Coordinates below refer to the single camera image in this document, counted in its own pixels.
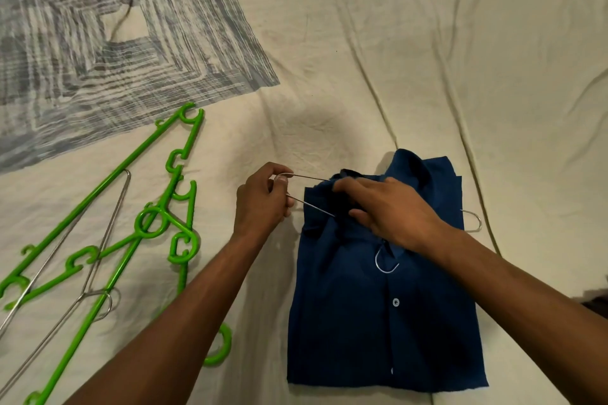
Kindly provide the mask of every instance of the hand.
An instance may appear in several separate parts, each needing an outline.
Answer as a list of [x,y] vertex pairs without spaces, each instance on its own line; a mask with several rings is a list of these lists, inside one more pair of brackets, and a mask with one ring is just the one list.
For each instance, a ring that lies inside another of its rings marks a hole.
[[262,166],[237,189],[237,214],[234,233],[262,246],[277,225],[291,214],[294,200],[287,197],[287,178],[271,175],[293,173],[284,165],[269,162]]
[[383,183],[366,178],[343,178],[334,192],[345,192],[365,209],[348,212],[379,237],[409,250],[426,254],[433,240],[451,227],[424,199],[394,178]]

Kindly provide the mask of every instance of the person's right hand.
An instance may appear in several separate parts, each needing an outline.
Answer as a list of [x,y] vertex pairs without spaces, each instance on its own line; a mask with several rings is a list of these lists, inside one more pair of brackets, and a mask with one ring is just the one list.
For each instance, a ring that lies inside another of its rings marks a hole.
[[336,181],[333,190],[345,192],[365,209],[351,209],[348,214],[374,234],[421,254],[451,228],[413,187],[394,178],[383,183],[343,178]]

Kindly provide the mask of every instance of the person's right arm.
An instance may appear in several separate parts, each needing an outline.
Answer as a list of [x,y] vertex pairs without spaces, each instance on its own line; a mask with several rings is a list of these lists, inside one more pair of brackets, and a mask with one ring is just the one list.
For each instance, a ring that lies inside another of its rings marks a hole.
[[406,184],[345,178],[334,191],[365,209],[350,215],[376,235],[420,253],[456,278],[568,401],[608,404],[608,320],[443,222]]

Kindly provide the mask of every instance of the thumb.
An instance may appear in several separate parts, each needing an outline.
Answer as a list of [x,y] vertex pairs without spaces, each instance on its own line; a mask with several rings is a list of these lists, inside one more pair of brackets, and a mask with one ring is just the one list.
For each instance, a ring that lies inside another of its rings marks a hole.
[[359,224],[371,229],[371,216],[367,212],[353,208],[348,211],[348,214],[356,219]]
[[280,199],[281,202],[285,203],[285,194],[287,194],[287,178],[277,177],[272,183],[272,192],[270,195]]

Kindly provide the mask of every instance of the forearm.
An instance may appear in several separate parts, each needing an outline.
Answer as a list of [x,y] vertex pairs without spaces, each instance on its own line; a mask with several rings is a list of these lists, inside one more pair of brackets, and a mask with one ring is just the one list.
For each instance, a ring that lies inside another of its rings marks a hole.
[[261,244],[232,238],[186,289],[67,402],[185,404]]
[[574,404],[608,403],[608,321],[468,234],[438,234],[428,257],[511,335]]

